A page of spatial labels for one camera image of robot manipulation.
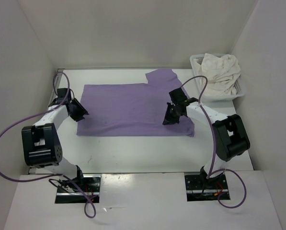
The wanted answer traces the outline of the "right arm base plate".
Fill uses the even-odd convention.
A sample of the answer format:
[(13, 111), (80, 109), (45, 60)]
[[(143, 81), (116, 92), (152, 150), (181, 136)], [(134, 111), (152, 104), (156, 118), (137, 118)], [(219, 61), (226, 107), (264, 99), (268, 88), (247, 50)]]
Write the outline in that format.
[(185, 173), (184, 180), (188, 202), (214, 201), (218, 197), (220, 200), (230, 200), (229, 188), (224, 174), (206, 185), (203, 184), (199, 172)]

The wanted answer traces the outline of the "purple t shirt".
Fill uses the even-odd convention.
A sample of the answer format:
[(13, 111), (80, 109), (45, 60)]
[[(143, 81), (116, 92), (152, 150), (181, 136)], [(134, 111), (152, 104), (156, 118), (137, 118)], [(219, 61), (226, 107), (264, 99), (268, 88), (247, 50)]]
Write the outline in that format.
[(174, 125), (163, 125), (169, 92), (181, 82), (171, 69), (147, 73), (147, 83), (86, 84), (80, 103), (88, 115), (78, 122), (84, 137), (194, 136), (194, 123), (182, 116)]

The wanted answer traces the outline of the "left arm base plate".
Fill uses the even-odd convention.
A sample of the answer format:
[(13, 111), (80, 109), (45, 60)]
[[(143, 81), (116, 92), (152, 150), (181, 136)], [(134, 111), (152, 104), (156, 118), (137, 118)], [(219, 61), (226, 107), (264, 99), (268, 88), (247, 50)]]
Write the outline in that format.
[[(101, 176), (86, 174), (81, 181), (73, 179), (77, 186), (87, 195), (93, 203), (100, 201)], [(57, 188), (55, 204), (83, 204), (85, 196), (69, 180), (52, 180)]]

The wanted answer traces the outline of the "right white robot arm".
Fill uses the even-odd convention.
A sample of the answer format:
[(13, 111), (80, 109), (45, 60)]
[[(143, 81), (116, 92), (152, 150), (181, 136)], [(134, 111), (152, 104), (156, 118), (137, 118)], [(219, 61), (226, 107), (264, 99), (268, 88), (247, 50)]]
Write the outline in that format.
[(191, 98), (180, 103), (167, 103), (163, 124), (177, 124), (182, 116), (192, 118), (211, 130), (212, 158), (201, 168), (199, 178), (202, 187), (211, 188), (226, 170), (227, 162), (250, 148), (243, 121), (237, 114), (223, 114)]

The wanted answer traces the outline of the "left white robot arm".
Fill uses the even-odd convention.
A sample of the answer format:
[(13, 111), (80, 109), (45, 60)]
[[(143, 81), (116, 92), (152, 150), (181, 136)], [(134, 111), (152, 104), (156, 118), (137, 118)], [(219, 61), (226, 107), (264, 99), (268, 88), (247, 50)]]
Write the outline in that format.
[(38, 122), (22, 129), (24, 160), (28, 166), (44, 168), (62, 180), (67, 176), (68, 186), (78, 192), (85, 186), (83, 173), (79, 166), (63, 157), (57, 130), (66, 118), (79, 122), (89, 113), (75, 98), (56, 108), (58, 102), (61, 99), (55, 99)]

